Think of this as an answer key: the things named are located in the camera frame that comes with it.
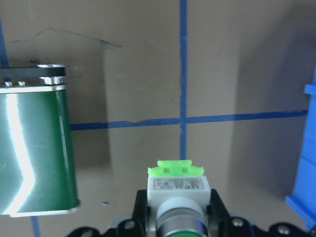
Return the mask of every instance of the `green cylindrical object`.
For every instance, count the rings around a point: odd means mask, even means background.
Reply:
[[[0,88],[0,119],[0,214],[78,206],[65,85]]]
[[[178,232],[170,235],[169,237],[201,237],[201,235],[188,232],[188,231],[183,231],[183,232]]]

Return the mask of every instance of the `metal cap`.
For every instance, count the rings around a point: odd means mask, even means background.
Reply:
[[[157,237],[207,237],[205,218],[188,208],[175,208],[164,213],[156,223]]]
[[[0,86],[0,94],[10,94],[10,93],[29,93],[29,92],[47,92],[47,91],[57,91],[65,90],[66,85],[30,85],[30,86]]]

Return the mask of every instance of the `blue plastic object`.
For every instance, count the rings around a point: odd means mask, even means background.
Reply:
[[[285,202],[306,222],[307,229],[316,225],[316,74],[314,82],[306,85],[311,95],[296,183]]]

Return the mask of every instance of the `blue tape line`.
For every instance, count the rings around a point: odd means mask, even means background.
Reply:
[[[239,120],[255,120],[255,119],[277,119],[306,116],[308,110],[301,111],[284,111],[284,112],[268,112],[257,114],[236,114],[236,115],[215,115],[202,117],[189,117],[187,123],[205,123],[205,122],[226,122]]]
[[[309,95],[316,95],[316,85],[305,85],[304,93]]]
[[[284,112],[268,112],[257,114],[237,114],[237,115],[215,115],[215,116],[201,116],[201,117],[188,117],[186,123],[208,123],[208,122],[226,122],[226,121],[239,121],[239,120],[257,120],[257,119],[278,119],[278,118],[291,118],[306,116],[308,110],[301,111],[284,111]],[[124,128],[124,127],[146,127],[146,126],[164,126],[164,125],[178,125],[180,118],[161,118],[149,119],[142,122],[128,122],[128,121],[114,121],[109,123],[78,123],[71,124],[72,131],[78,130],[91,130],[91,129],[108,129],[108,128]]]
[[[8,56],[6,54],[6,49],[5,49],[1,19],[0,19],[0,64],[1,64],[1,67],[3,68],[9,67],[9,61],[8,61]],[[4,81],[11,81],[11,78],[4,78]]]
[[[177,125],[179,118],[161,118],[150,119],[142,122],[114,121],[109,123],[79,123],[71,124],[71,130],[90,130],[90,129],[107,129],[107,128],[123,128],[123,127],[146,127],[146,126],[161,126],[161,125]]]
[[[251,236],[252,237],[256,237],[255,236],[255,231],[253,230],[253,225],[250,225],[250,232],[251,232]]]
[[[39,220],[37,216],[31,216],[32,226],[33,226],[33,232],[35,237],[40,237],[40,226],[39,226]]]
[[[301,155],[301,158],[304,159],[305,161],[307,161],[308,163],[310,163],[311,165],[315,166],[315,168],[316,168],[316,160],[312,160],[311,158],[306,157],[306,156],[302,156],[302,155]]]
[[[180,159],[186,159],[187,148],[187,0],[180,0],[180,56],[181,56],[181,97],[180,97]]]

